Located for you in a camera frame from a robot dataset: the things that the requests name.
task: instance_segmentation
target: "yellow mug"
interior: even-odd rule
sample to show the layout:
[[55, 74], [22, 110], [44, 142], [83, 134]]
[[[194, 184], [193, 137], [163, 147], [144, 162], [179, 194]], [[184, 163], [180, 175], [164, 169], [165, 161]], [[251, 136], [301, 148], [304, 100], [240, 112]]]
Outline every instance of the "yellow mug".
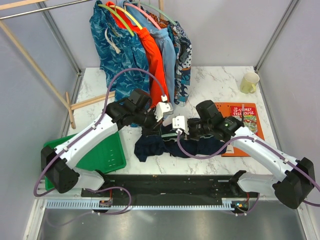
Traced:
[[247, 72], [242, 79], [240, 84], [240, 91], [244, 94], [253, 94], [257, 88], [256, 85], [259, 82], [260, 77], [255, 72]]

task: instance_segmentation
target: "pink hanger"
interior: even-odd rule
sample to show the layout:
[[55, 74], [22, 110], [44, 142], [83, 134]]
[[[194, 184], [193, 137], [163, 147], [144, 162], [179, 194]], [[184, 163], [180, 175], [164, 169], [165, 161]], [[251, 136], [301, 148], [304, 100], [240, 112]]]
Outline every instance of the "pink hanger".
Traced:
[[147, 19], [149, 19], [150, 22], [152, 22], [153, 25], [154, 25], [157, 29], [161, 30], [161, 27], [159, 27], [159, 25], [157, 24], [157, 22], [156, 22], [151, 16], [149, 16], [146, 12], [142, 11], [139, 7], [137, 7], [137, 6], [135, 6], [135, 5], [131, 4], [131, 3], [125, 3], [124, 5], [133, 7], [134, 9], [137, 9], [137, 10], [138, 10], [139, 12], [141, 12]]

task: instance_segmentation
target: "gray wall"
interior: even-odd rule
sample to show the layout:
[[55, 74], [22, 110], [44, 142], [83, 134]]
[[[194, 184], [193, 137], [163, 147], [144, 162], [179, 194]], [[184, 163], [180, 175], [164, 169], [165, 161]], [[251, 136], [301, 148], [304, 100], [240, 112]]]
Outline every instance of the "gray wall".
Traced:
[[[48, 0], [47, 4], [52, 6], [71, 1]], [[89, 25], [94, 2], [51, 11], [82, 68], [100, 65]], [[150, 2], [158, 6], [158, 0]], [[193, 66], [253, 66], [289, 2], [290, 0], [164, 0], [164, 11], [181, 23], [191, 39]]]
[[[33, 10], [34, 6], [19, 11]], [[17, 12], [1, 11], [0, 16]], [[61, 93], [76, 80], [41, 13], [5, 21]], [[20, 240], [40, 174], [43, 143], [59, 137], [66, 109], [0, 29], [0, 235]]]
[[[320, 180], [320, 1], [300, 1], [260, 71], [285, 152], [313, 161]], [[320, 203], [313, 190], [309, 200]], [[320, 226], [320, 209], [311, 207]]]

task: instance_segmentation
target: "clothes hanger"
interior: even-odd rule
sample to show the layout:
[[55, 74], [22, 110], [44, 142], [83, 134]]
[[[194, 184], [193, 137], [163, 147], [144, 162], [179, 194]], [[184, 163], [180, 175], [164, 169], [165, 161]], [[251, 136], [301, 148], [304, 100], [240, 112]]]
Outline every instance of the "clothes hanger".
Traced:
[[163, 16], [165, 16], [174, 26], [176, 25], [176, 22], [173, 21], [170, 17], [168, 17], [167, 14], [165, 14], [163, 11], [161, 11], [159, 8], [156, 8], [155, 6], [149, 4], [149, 3], [145, 3], [145, 2], [141, 2], [141, 1], [133, 1], [132, 4], [138, 4], [140, 3], [141, 5], [145, 5], [148, 6], [149, 8], [152, 8], [154, 10], [156, 10], [158, 13], [162, 14]]
[[123, 20], [118, 13], [116, 13], [114, 10], [112, 10], [110, 7], [106, 5], [98, 4], [98, 6], [107, 9], [109, 12], [115, 15], [121, 21], [121, 23], [125, 26], [125, 28], [129, 31], [132, 37], [135, 35], [134, 32], [131, 30], [131, 28], [128, 26], [128, 24], [125, 22], [125, 20]]
[[130, 19], [132, 19], [132, 21], [135, 23], [135, 25], [141, 30], [142, 26], [140, 25], [140, 23], [125, 9], [123, 9], [122, 7], [116, 6], [116, 5], [109, 5], [110, 8], [115, 8], [120, 10], [121, 12], [125, 13]]
[[130, 7], [133, 7], [134, 9], [137, 9], [140, 13], [142, 13], [147, 19], [150, 20], [151, 23], [153, 23], [153, 25], [161, 30], [161, 27], [158, 25], [158, 23], [149, 15], [147, 14], [145, 11], [143, 11], [141, 8], [137, 7], [136, 5], [133, 5], [131, 3], [125, 3], [124, 4], [124, 9], [126, 9], [126, 6], [130, 6]]

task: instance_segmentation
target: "white marble table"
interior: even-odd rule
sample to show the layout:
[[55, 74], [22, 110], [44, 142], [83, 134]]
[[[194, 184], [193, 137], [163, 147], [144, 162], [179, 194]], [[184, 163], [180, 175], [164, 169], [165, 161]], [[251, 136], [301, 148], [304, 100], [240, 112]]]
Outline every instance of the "white marble table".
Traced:
[[[185, 107], [174, 106], [174, 114], [185, 115], [187, 118], [198, 116], [195, 106], [204, 100], [214, 102], [244, 102], [255, 103], [261, 122], [265, 140], [275, 146], [270, 122], [264, 101], [257, 86], [253, 94], [239, 91], [242, 77], [247, 72], [253, 72], [252, 66], [228, 67], [192, 67], [191, 88], [188, 103]], [[78, 102], [93, 98], [107, 91], [106, 76], [99, 68], [87, 68], [84, 74]], [[74, 111], [76, 129], [68, 132], [75, 134], [89, 125], [101, 113], [104, 102], [98, 102]], [[164, 153], [161, 156], [149, 156], [146, 162], [139, 162], [134, 154], [134, 143], [141, 136], [141, 128], [124, 127], [119, 131], [126, 157], [125, 168], [117, 170], [117, 174], [197, 174], [197, 175], [233, 175], [239, 170], [246, 170], [255, 174], [269, 174], [270, 172], [252, 157], [221, 157], [216, 156], [207, 160], [193, 158], [179, 158]]]

